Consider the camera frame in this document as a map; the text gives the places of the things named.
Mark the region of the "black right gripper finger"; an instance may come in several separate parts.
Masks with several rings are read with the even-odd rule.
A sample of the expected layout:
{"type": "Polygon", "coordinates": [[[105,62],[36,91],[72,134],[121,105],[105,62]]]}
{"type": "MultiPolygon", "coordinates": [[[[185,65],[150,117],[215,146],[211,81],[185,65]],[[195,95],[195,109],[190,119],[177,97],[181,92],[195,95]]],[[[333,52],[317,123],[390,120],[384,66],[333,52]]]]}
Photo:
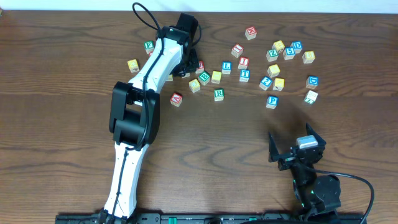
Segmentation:
{"type": "Polygon", "coordinates": [[[279,152],[275,144],[274,138],[271,133],[269,133],[269,162],[276,162],[279,160],[279,152]]]}
{"type": "Polygon", "coordinates": [[[306,123],[306,131],[308,135],[314,136],[314,138],[317,140],[319,146],[325,146],[326,141],[315,132],[315,130],[308,124],[306,123]]]}

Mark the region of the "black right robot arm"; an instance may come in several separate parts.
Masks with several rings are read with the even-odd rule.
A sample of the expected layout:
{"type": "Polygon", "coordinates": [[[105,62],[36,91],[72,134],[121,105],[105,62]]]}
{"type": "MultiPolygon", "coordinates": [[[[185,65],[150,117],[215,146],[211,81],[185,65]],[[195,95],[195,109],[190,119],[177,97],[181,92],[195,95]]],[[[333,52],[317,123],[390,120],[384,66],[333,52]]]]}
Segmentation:
{"type": "Polygon", "coordinates": [[[340,180],[333,174],[318,176],[314,164],[323,158],[326,141],[306,125],[307,135],[296,139],[296,145],[280,154],[273,136],[269,135],[269,162],[278,163],[280,171],[289,170],[294,194],[305,213],[330,212],[341,206],[340,180]]]}

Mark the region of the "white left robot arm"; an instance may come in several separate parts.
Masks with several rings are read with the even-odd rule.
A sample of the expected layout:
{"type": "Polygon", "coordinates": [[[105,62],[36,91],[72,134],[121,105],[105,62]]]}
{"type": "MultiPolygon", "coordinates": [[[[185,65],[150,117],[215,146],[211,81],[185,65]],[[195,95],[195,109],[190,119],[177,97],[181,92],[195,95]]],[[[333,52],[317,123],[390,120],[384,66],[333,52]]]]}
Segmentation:
{"type": "Polygon", "coordinates": [[[158,28],[155,49],[141,71],[113,88],[109,130],[115,141],[111,191],[99,223],[126,223],[136,208],[144,154],[160,125],[160,92],[169,75],[184,77],[199,66],[194,45],[198,21],[182,13],[174,26],[158,28]]]}

